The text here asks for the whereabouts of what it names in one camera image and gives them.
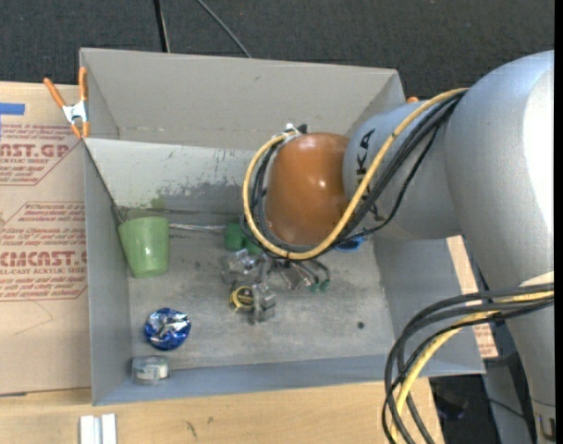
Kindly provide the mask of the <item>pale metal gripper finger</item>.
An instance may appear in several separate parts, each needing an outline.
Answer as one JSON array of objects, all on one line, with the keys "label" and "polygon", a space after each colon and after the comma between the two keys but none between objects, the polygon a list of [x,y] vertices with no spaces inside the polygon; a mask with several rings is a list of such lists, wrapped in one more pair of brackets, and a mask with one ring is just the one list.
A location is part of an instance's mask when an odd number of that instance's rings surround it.
[{"label": "pale metal gripper finger", "polygon": [[222,257],[222,279],[227,285],[235,282],[257,284],[264,281],[267,257],[264,253],[239,250]]},{"label": "pale metal gripper finger", "polygon": [[276,295],[271,288],[264,284],[252,286],[253,307],[250,320],[254,325],[261,324],[275,316]]}]

